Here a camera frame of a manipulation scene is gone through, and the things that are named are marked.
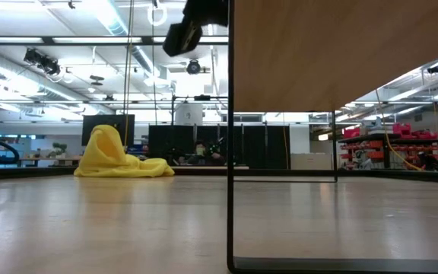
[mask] person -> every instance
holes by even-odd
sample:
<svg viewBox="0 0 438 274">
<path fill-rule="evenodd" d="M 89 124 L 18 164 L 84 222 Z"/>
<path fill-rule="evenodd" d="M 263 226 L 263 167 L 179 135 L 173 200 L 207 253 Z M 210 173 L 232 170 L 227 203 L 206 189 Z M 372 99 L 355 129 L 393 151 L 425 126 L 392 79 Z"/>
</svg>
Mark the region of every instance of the person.
<svg viewBox="0 0 438 274">
<path fill-rule="evenodd" d="M 226 163 L 219 151 L 208 153 L 208 148 L 203 141 L 195 142 L 194 152 L 194 155 L 188 159 L 187 164 L 220 166 Z"/>
</svg>

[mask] wooden floor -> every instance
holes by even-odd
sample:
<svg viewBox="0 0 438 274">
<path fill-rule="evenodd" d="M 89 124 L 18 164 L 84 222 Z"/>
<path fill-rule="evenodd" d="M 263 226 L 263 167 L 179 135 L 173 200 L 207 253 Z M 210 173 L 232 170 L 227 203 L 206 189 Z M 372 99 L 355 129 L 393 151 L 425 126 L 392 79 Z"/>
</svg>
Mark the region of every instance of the wooden floor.
<svg viewBox="0 0 438 274">
<path fill-rule="evenodd" d="M 238 256 L 438 259 L 438 183 L 237 183 L 235 201 Z M 0 273 L 227 273 L 225 240 L 224 177 L 0 181 Z"/>
</svg>

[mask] yellow cloth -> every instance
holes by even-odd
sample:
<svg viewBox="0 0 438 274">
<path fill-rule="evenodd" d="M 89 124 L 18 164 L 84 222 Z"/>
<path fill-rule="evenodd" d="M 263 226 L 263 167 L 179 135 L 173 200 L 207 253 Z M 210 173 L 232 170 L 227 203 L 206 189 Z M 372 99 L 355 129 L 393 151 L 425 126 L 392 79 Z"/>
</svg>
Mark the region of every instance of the yellow cloth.
<svg viewBox="0 0 438 274">
<path fill-rule="evenodd" d="M 119 132 L 107 125 L 92 129 L 84 156 L 74 172 L 80 177 L 158 177 L 173 174 L 173 169 L 164 159 L 140 161 L 133 155 L 126 155 Z"/>
</svg>

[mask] yellow blanket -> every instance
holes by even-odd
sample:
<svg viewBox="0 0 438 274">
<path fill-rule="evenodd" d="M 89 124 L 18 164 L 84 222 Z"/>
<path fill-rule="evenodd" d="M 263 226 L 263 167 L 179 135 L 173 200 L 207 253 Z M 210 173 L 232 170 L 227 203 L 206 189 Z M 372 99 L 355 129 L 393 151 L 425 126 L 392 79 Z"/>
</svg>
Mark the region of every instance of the yellow blanket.
<svg viewBox="0 0 438 274">
<path fill-rule="evenodd" d="M 79 167 L 80 177 L 158 177 L 173 176 L 173 169 L 164 159 L 140 161 L 126 155 L 119 132 L 112 126 L 94 127 Z"/>
</svg>

